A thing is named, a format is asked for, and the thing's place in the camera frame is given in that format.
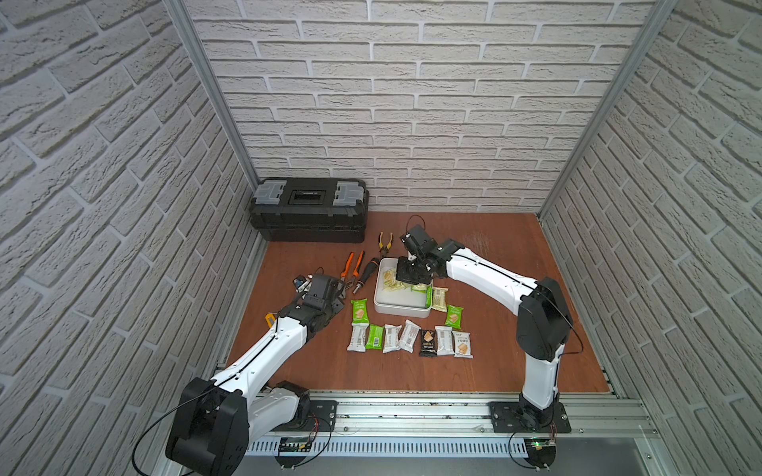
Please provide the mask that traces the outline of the grey storage box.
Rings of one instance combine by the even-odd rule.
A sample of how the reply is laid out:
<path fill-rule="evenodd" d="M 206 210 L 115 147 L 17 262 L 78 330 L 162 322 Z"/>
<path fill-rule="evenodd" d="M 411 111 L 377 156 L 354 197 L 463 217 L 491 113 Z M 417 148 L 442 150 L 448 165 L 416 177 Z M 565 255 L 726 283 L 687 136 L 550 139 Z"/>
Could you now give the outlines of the grey storage box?
<path fill-rule="evenodd" d="M 397 272 L 397 264 L 397 258 L 384 258 L 380 262 L 373 296 L 375 311 L 383 315 L 399 315 L 399 317 L 425 319 L 430 315 L 432 310 L 432 308 L 426 307 L 426 285 L 413 291 L 383 291 L 383 272 L 387 269 L 395 269 Z"/>

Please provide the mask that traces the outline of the white cookie packet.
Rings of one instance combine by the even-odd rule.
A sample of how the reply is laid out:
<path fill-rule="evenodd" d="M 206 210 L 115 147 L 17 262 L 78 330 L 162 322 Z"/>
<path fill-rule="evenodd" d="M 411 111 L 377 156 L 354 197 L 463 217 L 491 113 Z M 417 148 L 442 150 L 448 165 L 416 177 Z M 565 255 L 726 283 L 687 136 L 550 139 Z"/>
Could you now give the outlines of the white cookie packet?
<path fill-rule="evenodd" d="M 400 333 L 401 325 L 387 324 L 384 327 L 383 353 L 399 351 L 401 349 Z"/>
<path fill-rule="evenodd" d="M 354 322 L 351 325 L 351 337 L 347 350 L 349 352 L 362 352 L 366 351 L 367 333 L 369 324 L 366 322 Z"/>
<path fill-rule="evenodd" d="M 412 353 L 420 330 L 421 327 L 417 323 L 407 319 L 399 340 L 400 349 Z"/>
<path fill-rule="evenodd" d="M 456 358 L 472 359 L 472 345 L 469 332 L 454 330 L 454 356 Z"/>
<path fill-rule="evenodd" d="M 450 326 L 436 326 L 437 355 L 454 356 L 454 330 Z"/>

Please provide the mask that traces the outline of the black cookie packet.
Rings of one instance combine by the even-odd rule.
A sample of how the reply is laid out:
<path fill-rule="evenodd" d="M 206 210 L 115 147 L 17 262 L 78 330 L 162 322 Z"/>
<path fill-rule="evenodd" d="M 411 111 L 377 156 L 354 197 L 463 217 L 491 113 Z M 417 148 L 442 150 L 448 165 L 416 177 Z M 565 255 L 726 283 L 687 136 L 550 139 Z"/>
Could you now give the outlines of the black cookie packet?
<path fill-rule="evenodd" d="M 420 357 L 436 357 L 437 356 L 437 338 L 436 331 L 432 329 L 421 329 L 420 335 Z"/>

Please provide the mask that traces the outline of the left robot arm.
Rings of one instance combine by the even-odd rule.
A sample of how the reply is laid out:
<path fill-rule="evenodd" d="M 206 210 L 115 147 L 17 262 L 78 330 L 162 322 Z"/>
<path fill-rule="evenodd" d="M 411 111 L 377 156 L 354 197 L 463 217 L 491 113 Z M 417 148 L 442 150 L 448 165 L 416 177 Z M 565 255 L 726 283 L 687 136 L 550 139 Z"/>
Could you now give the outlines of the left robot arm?
<path fill-rule="evenodd" d="M 250 442 L 278 426 L 318 428 L 309 414 L 310 391 L 289 382 L 266 385 L 281 366 L 344 309 L 345 282 L 315 274 L 278 311 L 267 332 L 210 380 L 183 390 L 165 449 L 166 458 L 200 475 L 231 475 Z"/>

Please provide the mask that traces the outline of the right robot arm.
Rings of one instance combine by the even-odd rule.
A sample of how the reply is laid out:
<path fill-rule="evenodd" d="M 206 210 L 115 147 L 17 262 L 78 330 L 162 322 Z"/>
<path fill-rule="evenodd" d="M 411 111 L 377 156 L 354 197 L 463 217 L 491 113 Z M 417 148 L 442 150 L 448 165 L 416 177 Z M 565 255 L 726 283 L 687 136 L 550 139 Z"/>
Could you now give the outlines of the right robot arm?
<path fill-rule="evenodd" d="M 525 379 L 514 413 L 526 430 L 549 428 L 559 414 L 560 364 L 573 331 L 559 283 L 505 270 L 452 239 L 436 242 L 420 225 L 407 231 L 401 242 L 408 256 L 398 259 L 398 281 L 418 285 L 432 279 L 453 279 L 516 315 L 516 340 L 525 353 Z"/>

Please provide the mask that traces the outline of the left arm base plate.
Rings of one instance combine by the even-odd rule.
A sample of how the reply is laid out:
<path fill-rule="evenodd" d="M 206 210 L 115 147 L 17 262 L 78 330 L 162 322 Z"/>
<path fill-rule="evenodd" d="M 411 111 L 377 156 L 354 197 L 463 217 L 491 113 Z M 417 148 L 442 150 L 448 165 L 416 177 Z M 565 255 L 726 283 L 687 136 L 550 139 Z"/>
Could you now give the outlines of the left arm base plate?
<path fill-rule="evenodd" d="M 287 430 L 293 432 L 329 432 L 335 429 L 337 419 L 337 401 L 309 400 L 298 405 L 297 412 Z"/>

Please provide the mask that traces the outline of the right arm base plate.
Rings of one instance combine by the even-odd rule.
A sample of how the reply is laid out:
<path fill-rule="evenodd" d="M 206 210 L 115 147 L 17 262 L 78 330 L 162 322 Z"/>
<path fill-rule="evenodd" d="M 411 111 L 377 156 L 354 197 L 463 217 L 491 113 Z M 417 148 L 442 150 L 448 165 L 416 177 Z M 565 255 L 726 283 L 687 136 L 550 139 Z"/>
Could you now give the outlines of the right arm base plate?
<path fill-rule="evenodd" d="M 566 409 L 557 401 L 541 411 L 522 402 L 489 402 L 487 406 L 490 422 L 496 434 L 513 434 L 513 432 L 570 434 L 572 432 Z"/>

